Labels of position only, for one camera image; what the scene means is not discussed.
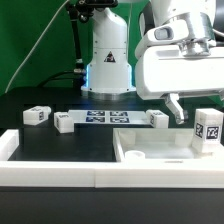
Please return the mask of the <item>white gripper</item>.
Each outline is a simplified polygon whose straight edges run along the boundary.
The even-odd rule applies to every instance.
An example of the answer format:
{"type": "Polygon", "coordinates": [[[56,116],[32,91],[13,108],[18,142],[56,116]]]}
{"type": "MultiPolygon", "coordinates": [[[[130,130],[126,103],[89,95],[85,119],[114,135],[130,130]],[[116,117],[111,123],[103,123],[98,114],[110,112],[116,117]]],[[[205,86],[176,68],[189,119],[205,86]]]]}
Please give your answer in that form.
{"type": "Polygon", "coordinates": [[[196,42],[196,54],[184,55],[179,45],[188,34],[186,25],[164,25],[150,29],[135,49],[137,94],[144,100],[164,98],[177,124],[188,121],[179,96],[218,95],[224,91],[224,47],[207,51],[206,42],[196,42]]]}

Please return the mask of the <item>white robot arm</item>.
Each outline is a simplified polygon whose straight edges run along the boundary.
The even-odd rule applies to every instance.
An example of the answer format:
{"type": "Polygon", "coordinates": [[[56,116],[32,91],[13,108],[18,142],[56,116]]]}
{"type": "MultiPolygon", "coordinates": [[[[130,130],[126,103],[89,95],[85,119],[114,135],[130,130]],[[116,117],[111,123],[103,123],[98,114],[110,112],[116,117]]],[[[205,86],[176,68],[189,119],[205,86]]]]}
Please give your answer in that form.
{"type": "Polygon", "coordinates": [[[144,100],[163,99],[176,122],[187,114],[181,97],[218,95],[224,101],[224,47],[214,29],[223,0],[149,0],[139,16],[137,64],[127,62],[125,21],[111,9],[118,0],[78,0],[80,19],[94,20],[93,58],[82,90],[99,98],[135,91],[144,100]]]}

